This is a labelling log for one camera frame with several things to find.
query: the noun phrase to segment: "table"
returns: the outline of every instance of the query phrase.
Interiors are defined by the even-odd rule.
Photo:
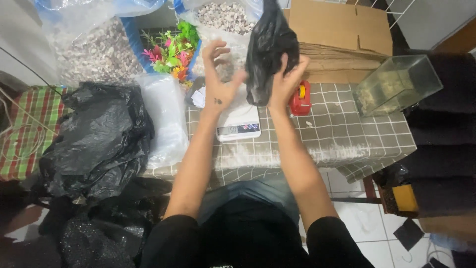
[[[337,168],[349,183],[373,174],[417,148],[402,113],[360,117],[351,93],[351,88],[355,86],[311,84],[311,113],[292,117],[317,167]],[[273,121],[266,107],[259,107],[258,113],[260,137],[223,143],[215,139],[214,171],[209,190],[281,172]],[[197,128],[198,119],[198,109],[188,108],[189,138]],[[177,163],[147,169],[142,176],[173,182],[179,166],[180,163]]]

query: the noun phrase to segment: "yellow object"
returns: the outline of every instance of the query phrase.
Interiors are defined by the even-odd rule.
[[[306,88],[301,85],[299,87],[299,99],[304,99],[304,96],[306,95]]]
[[[410,184],[393,187],[393,195],[400,211],[418,211],[417,200]]]

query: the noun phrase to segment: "plaid cloth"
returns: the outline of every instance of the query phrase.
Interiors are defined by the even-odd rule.
[[[64,94],[72,89],[56,87],[56,91]],[[56,133],[60,125],[56,124],[58,118],[64,113],[64,104],[61,97],[50,87],[32,87],[32,90],[24,92],[15,99],[23,109],[35,119],[42,122]],[[37,122],[32,120],[15,104],[11,106],[10,117],[14,123],[13,128],[0,137],[2,154],[0,155],[0,179],[1,180],[24,180],[38,166],[38,160],[43,152],[51,145],[56,137],[51,131],[43,129]],[[44,142],[34,150],[35,143],[44,133]]]

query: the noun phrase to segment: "white wall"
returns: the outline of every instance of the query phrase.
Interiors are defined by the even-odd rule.
[[[55,84],[54,58],[41,32],[41,21],[29,0],[0,0],[0,25],[0,46],[49,84]],[[0,70],[28,85],[45,85],[34,73],[2,50]]]
[[[390,9],[402,12],[410,1],[395,0]],[[410,48],[429,50],[475,15],[476,0],[416,0],[398,24]]]

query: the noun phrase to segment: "digital kitchen scale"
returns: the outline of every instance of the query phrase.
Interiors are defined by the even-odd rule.
[[[246,85],[242,84],[230,107],[222,112],[218,120],[218,141],[258,138],[261,135],[258,108],[248,104],[246,95]]]

